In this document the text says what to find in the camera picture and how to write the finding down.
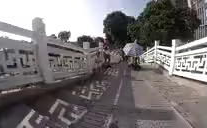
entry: white railing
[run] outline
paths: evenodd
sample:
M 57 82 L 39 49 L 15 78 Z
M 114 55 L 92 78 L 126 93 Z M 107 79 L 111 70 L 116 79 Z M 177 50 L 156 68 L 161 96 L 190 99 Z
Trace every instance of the white railing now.
M 207 37 L 176 47 L 178 42 L 172 40 L 172 47 L 165 47 L 156 41 L 154 50 L 148 50 L 141 57 L 145 62 L 156 58 L 153 62 L 168 70 L 169 75 L 207 82 Z
M 0 22 L 0 31 L 32 40 L 26 42 L 0 37 L 0 90 L 38 82 L 55 83 L 91 73 L 97 67 L 94 59 L 99 51 L 103 60 L 102 47 L 90 49 L 88 45 L 84 49 L 51 39 L 45 35 L 44 23 L 35 20 L 32 22 L 33 31 Z

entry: painted road marking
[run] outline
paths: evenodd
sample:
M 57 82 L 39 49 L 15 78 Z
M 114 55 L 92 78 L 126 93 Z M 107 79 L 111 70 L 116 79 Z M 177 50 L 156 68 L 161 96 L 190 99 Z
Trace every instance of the painted road marking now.
M 116 93 L 116 97 L 115 97 L 115 100 L 114 100 L 114 105 L 118 104 L 119 96 L 120 96 L 121 89 L 122 89 L 122 84 L 123 84 L 123 80 L 120 81 L 119 89 L 118 89 L 118 91 Z

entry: building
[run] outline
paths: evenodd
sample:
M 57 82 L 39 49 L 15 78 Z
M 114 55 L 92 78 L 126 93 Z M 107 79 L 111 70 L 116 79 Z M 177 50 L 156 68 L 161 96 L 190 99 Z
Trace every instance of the building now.
M 201 20 L 200 27 L 195 31 L 195 39 L 207 36 L 207 0 L 191 0 L 191 8 L 196 10 L 198 18 Z

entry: decorative fret pattern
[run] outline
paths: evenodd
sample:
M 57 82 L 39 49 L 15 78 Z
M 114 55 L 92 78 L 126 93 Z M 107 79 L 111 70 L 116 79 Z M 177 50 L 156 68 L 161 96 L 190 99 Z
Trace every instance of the decorative fret pattern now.
M 207 75 L 207 53 L 176 57 L 175 71 Z

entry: railing post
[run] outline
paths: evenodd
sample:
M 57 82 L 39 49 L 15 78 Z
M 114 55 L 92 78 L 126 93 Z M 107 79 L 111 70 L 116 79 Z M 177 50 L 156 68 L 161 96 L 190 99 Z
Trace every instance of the railing post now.
M 175 49 L 177 45 L 177 39 L 172 40 L 172 47 L 171 47 L 171 62 L 170 62 L 170 67 L 169 67 L 169 75 L 171 76 L 174 72 L 175 68 Z
M 92 73 L 92 64 L 91 64 L 91 53 L 88 51 L 90 49 L 90 43 L 89 42 L 83 42 L 83 49 L 87 50 L 87 68 L 88 72 Z
M 35 18 L 32 21 L 32 29 L 34 31 L 33 40 L 37 44 L 38 63 L 41 70 L 41 74 L 44 77 L 45 83 L 52 83 L 53 76 L 49 64 L 49 57 L 47 52 L 47 40 L 45 34 L 45 24 L 41 19 Z
M 159 45 L 159 41 L 156 40 L 154 42 L 154 63 L 157 63 L 157 46 Z

